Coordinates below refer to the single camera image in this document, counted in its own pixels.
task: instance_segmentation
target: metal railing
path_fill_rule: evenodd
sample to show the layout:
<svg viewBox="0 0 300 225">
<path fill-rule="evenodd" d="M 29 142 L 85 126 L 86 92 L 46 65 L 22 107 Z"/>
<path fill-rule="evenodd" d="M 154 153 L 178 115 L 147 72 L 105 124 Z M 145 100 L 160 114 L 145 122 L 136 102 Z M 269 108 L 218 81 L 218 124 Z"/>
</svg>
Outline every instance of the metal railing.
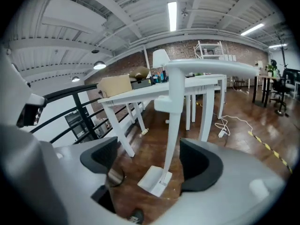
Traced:
<svg viewBox="0 0 300 225">
<path fill-rule="evenodd" d="M 78 93 L 80 92 L 83 92 L 83 91 L 89 91 L 89 90 L 92 90 L 92 89 L 96 89 L 97 88 L 97 84 L 91 84 L 91 85 L 82 85 L 82 86 L 78 86 L 78 87 L 74 87 L 74 88 L 70 88 L 70 89 L 65 89 L 65 90 L 61 90 L 61 91 L 58 91 L 58 92 L 54 92 L 54 93 L 51 93 L 51 94 L 48 94 L 46 96 L 44 96 L 46 99 L 47 99 L 47 103 L 51 103 L 53 101 L 56 101 L 58 99 L 61 99 L 61 98 L 65 98 L 67 96 L 73 96 L 73 99 L 75 101 L 75 104 L 76 106 L 69 109 L 69 110 L 66 110 L 58 115 L 56 115 L 55 117 L 47 120 L 46 122 L 42 123 L 41 125 L 37 126 L 35 129 L 31 130 L 31 133 L 35 133 L 37 132 L 38 130 L 40 130 L 41 128 L 47 126 L 49 123 L 57 120 L 58 118 L 61 118 L 62 116 L 64 115 L 67 115 L 73 111 L 76 111 L 78 110 L 80 116 L 81 116 L 81 120 L 76 122 L 75 124 L 73 124 L 72 126 L 70 126 L 68 129 L 62 131 L 60 134 L 58 134 L 56 137 L 54 137 L 50 143 L 53 143 L 55 142 L 56 140 L 60 139 L 63 135 L 67 134 L 68 132 L 72 131 L 72 129 L 74 129 L 75 127 L 77 127 L 78 125 L 82 124 L 82 123 L 85 123 L 85 126 L 87 128 L 87 132 L 84 133 L 83 135 L 81 135 L 77 141 L 73 144 L 77 144 L 77 143 L 80 143 L 83 139 L 85 139 L 87 136 L 91 135 L 92 139 L 96 140 L 96 139 L 99 139 L 99 138 L 103 138 L 105 137 L 113 128 L 111 127 L 110 129 L 108 129 L 102 136 L 98 137 L 97 134 L 95 133 L 95 130 L 98 129 L 101 125 L 105 124 L 108 119 L 105 119 L 104 121 L 102 121 L 100 124 L 96 125 L 96 126 L 93 126 L 93 124 L 90 123 L 89 119 L 93 116 L 96 116 L 97 114 L 101 113 L 104 111 L 104 109 L 99 109 L 98 111 L 94 112 L 93 114 L 89 115 L 89 116 L 86 116 L 85 115 L 85 112 L 83 110 L 83 107 L 85 107 L 86 105 L 88 104 L 91 104 L 91 103 L 94 103 L 94 102 L 97 102 L 98 100 L 100 100 L 101 98 L 96 98 L 94 100 L 91 100 L 89 102 L 86 102 L 86 103 L 81 103 L 80 102 L 80 99 L 78 97 Z M 121 109 L 119 109 L 118 111 L 116 111 L 115 114 L 118 114 L 120 113 L 121 111 L 123 111 L 124 109 L 126 108 L 126 106 L 122 107 Z M 119 122 L 121 122 L 126 116 L 128 115 L 128 113 L 122 117 Z"/>
</svg>

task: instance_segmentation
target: person's foot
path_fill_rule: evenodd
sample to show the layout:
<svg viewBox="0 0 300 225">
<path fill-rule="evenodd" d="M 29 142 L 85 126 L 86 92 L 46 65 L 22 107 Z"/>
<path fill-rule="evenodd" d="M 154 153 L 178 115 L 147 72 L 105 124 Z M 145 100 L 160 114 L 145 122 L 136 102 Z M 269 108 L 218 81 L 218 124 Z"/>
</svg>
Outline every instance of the person's foot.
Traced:
<svg viewBox="0 0 300 225">
<path fill-rule="evenodd" d="M 142 224 L 144 221 L 144 213 L 141 209 L 135 209 L 127 220 L 135 224 Z"/>
</svg>

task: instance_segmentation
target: yellow and black tape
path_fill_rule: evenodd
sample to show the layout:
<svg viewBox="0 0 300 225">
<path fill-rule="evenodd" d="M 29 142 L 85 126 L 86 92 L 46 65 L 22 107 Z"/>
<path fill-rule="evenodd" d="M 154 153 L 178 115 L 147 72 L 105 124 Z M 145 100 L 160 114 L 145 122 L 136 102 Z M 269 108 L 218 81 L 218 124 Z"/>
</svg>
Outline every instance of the yellow and black tape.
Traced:
<svg viewBox="0 0 300 225">
<path fill-rule="evenodd" d="M 262 143 L 268 150 L 270 150 L 271 152 L 273 152 L 274 155 L 275 155 L 277 158 L 279 158 L 279 159 L 282 161 L 282 163 L 288 168 L 288 170 L 289 170 L 291 173 L 293 173 L 291 167 L 287 164 L 287 162 L 286 162 L 284 159 L 282 159 L 282 158 L 280 157 L 280 155 L 279 155 L 278 152 L 274 151 L 268 144 L 264 143 L 259 137 L 255 136 L 255 135 L 254 135 L 253 133 L 251 133 L 250 131 L 248 131 L 248 133 L 249 133 L 251 136 L 253 136 L 257 141 L 259 141 L 260 143 Z"/>
</svg>

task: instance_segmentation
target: fluorescent light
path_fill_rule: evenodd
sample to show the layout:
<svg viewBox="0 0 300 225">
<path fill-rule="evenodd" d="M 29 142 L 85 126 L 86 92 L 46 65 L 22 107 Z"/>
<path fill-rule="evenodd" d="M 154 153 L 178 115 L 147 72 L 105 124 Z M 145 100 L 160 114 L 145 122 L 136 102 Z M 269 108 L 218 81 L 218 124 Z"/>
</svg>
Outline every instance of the fluorescent light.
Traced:
<svg viewBox="0 0 300 225">
<path fill-rule="evenodd" d="M 106 67 L 106 65 L 103 61 L 98 61 L 94 64 L 94 69 L 95 70 L 100 70 L 100 69 L 103 69 L 105 67 Z"/>
<path fill-rule="evenodd" d="M 246 35 L 246 34 L 248 34 L 248 33 L 250 33 L 250 32 L 253 32 L 253 31 L 256 30 L 256 29 L 261 28 L 262 26 L 264 26 L 264 25 L 261 23 L 261 24 L 255 26 L 255 27 L 253 27 L 253 28 L 250 28 L 249 30 L 243 32 L 243 33 L 241 34 L 241 36 L 244 36 L 244 35 Z"/>
<path fill-rule="evenodd" d="M 169 9 L 169 20 L 170 20 L 170 31 L 176 31 L 177 23 L 177 2 L 168 3 Z"/>
<path fill-rule="evenodd" d="M 79 80 L 80 80 L 80 78 L 79 78 L 79 77 L 76 77 L 76 76 L 72 78 L 72 82 L 77 82 L 77 81 L 79 81 Z"/>
<path fill-rule="evenodd" d="M 285 47 L 285 46 L 287 46 L 287 44 L 278 44 L 278 45 L 273 45 L 273 46 L 270 46 L 269 48 L 274 48 L 274 47 Z"/>
</svg>

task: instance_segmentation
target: gray box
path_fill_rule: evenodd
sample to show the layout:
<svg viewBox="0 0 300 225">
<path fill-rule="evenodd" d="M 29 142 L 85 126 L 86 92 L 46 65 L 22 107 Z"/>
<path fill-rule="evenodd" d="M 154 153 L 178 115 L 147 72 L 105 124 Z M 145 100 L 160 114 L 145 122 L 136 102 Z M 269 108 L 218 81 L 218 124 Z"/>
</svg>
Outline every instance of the gray box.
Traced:
<svg viewBox="0 0 300 225">
<path fill-rule="evenodd" d="M 150 78 L 142 79 L 140 81 L 131 82 L 132 89 L 138 89 L 138 88 L 144 88 L 151 86 L 151 80 Z"/>
</svg>

